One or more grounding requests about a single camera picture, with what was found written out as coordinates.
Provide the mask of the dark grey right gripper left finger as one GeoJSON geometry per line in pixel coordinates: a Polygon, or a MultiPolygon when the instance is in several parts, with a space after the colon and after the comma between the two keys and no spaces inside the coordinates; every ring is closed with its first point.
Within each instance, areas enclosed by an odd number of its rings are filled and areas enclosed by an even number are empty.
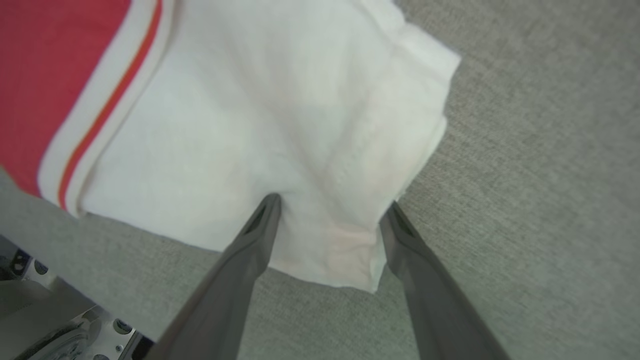
{"type": "Polygon", "coordinates": [[[144,360],[237,360],[256,281],[271,259],[281,196],[259,203],[144,360]]]}

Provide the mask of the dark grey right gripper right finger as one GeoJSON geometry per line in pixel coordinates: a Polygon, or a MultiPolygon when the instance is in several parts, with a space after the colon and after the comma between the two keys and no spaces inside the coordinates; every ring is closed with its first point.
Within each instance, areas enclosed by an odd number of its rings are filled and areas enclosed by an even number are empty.
{"type": "Polygon", "coordinates": [[[397,202],[379,223],[386,263],[402,283],[420,360],[510,360],[397,202]]]}

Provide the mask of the red white basketball jersey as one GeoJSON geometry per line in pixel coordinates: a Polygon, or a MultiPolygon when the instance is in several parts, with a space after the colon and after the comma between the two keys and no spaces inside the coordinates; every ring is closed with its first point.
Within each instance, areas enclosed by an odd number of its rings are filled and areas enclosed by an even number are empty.
{"type": "Polygon", "coordinates": [[[460,62],[393,0],[0,0],[0,167],[213,251],[277,193],[270,267],[373,293],[460,62]]]}

